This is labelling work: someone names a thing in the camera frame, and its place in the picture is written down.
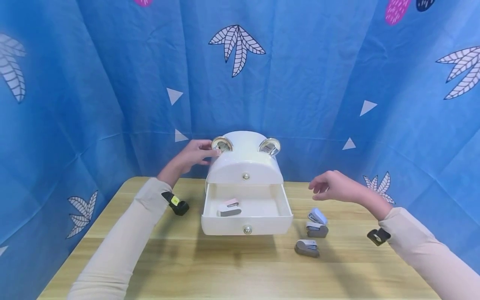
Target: drawer knob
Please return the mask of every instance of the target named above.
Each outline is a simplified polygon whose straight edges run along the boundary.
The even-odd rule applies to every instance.
[[[252,233],[252,227],[250,225],[245,225],[243,227],[243,233],[245,233],[246,235],[249,235]]]

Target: hand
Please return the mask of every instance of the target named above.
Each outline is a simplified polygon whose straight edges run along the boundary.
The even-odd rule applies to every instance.
[[[210,162],[204,160],[207,157],[219,156],[220,150],[212,150],[212,141],[210,140],[191,140],[185,148],[180,151],[172,160],[172,163],[181,168],[182,174],[190,172],[194,165],[209,165]]]
[[[188,173],[194,165],[208,165],[204,160],[207,157],[219,156],[220,150],[212,150],[212,141],[191,140],[187,146],[180,151],[156,177],[174,187],[182,174]]]
[[[343,175],[339,171],[327,171],[315,177],[308,186],[313,190],[314,200],[335,199],[343,202],[358,203],[365,195],[373,191]]]
[[[315,177],[308,186],[314,200],[334,199],[353,202],[368,209],[377,220],[383,220],[393,208],[382,196],[339,171],[327,171]]]

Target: drawer front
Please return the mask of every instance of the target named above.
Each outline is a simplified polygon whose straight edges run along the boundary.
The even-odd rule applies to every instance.
[[[285,234],[292,221],[293,216],[202,216],[202,229],[206,235],[274,235]]]

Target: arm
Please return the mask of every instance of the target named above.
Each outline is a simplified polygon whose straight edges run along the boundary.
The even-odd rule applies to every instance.
[[[160,172],[139,190],[132,204],[105,237],[98,250],[73,284],[68,300],[122,300],[130,277],[153,228],[168,202],[161,195],[172,192],[182,173],[204,158],[219,155],[209,149],[211,141],[192,140]]]
[[[315,177],[309,189],[314,200],[336,199],[368,209],[390,233],[393,250],[443,300],[480,300],[480,276],[404,208],[393,208],[379,194],[338,171]]]
[[[480,276],[407,210],[393,208],[378,224],[392,236],[393,250],[443,300],[479,300]]]

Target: beige sleeve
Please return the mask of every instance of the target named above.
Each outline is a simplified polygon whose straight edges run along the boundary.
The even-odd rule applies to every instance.
[[[122,300],[133,269],[168,202],[171,187],[150,178],[73,284],[68,300]]]
[[[393,250],[441,299],[480,300],[480,276],[406,209],[393,208],[378,224],[390,233]]]

